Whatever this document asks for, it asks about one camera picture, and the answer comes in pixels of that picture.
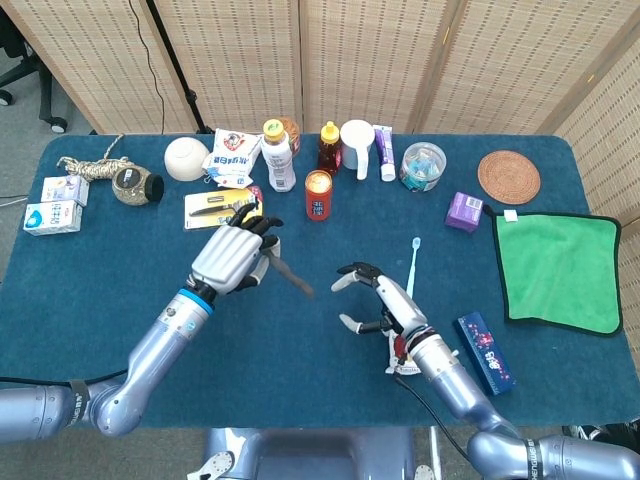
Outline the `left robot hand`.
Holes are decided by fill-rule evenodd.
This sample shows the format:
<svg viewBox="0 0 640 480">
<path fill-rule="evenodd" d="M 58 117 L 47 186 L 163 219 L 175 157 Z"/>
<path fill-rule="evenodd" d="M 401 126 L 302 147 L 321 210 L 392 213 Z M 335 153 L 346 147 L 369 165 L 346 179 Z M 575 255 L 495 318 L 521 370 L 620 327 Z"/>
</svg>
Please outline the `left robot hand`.
<svg viewBox="0 0 640 480">
<path fill-rule="evenodd" d="M 268 230 L 284 222 L 262 215 L 247 219 L 256 206 L 256 202 L 241 206 L 216 230 L 192 263 L 189 287 L 226 295 L 261 283 L 270 265 L 269 255 L 276 255 L 280 248 L 279 237 L 269 235 Z"/>
</svg>

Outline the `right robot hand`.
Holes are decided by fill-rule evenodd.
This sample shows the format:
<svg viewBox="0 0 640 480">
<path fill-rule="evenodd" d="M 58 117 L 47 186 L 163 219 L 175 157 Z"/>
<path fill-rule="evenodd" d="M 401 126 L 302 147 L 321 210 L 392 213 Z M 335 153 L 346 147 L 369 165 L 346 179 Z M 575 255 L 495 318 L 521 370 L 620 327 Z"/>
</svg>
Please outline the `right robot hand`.
<svg viewBox="0 0 640 480">
<path fill-rule="evenodd" d="M 340 321 L 351 332 L 360 335 L 393 331 L 404 340 L 409 340 L 413 335 L 429 329 L 427 317 L 413 299 L 378 267 L 366 262 L 354 262 L 340 267 L 337 273 L 340 278 L 331 285 L 332 292 L 361 283 L 371 287 L 382 302 L 380 320 L 358 322 L 349 315 L 340 313 Z"/>
</svg>

